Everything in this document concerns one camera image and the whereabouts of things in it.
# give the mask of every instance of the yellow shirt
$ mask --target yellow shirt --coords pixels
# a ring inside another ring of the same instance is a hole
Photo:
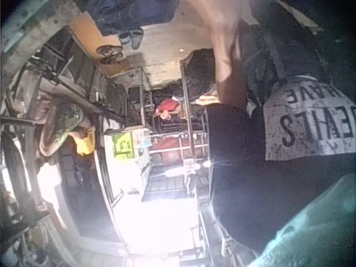
[[[88,135],[84,139],[73,137],[77,144],[77,153],[81,156],[83,154],[91,154],[95,149],[95,127],[91,127],[88,130]]]

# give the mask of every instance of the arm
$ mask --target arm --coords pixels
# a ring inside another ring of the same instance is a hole
[[[189,0],[204,20],[215,55],[217,94],[221,103],[245,111],[247,92],[236,41],[240,0]]]

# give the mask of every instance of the black t-shirt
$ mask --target black t-shirt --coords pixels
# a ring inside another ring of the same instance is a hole
[[[263,251],[276,232],[355,171],[356,106],[333,86],[289,81],[248,114],[207,107],[210,197],[222,226]]]

